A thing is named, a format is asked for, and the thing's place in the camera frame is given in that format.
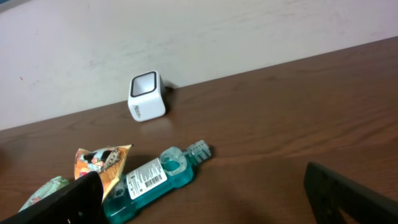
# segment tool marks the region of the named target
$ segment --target white cube speaker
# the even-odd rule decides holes
[[[127,101],[132,117],[136,121],[146,121],[164,115],[164,95],[165,87],[158,72],[151,71],[134,77]]]

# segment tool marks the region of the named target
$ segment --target white label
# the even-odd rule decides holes
[[[159,158],[131,171],[126,178],[132,200],[167,180]]]

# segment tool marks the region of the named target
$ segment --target plastic bottle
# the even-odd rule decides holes
[[[207,144],[201,140],[185,151],[171,147],[138,169],[122,175],[121,180],[104,201],[104,212],[111,223],[124,223],[138,209],[174,188],[193,179],[192,167],[211,156]]]

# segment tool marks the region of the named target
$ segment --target chip bag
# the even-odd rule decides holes
[[[119,182],[131,146],[106,147],[93,152],[86,149],[77,150],[75,155],[75,180],[91,171],[99,173],[104,189],[103,201]]]

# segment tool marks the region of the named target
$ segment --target bottle cap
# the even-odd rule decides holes
[[[202,163],[203,161],[207,160],[211,156],[211,152],[209,150],[209,147],[207,144],[204,142],[204,140],[200,140],[196,142],[195,144],[189,146],[187,148],[187,153],[191,156],[195,164],[198,165]]]

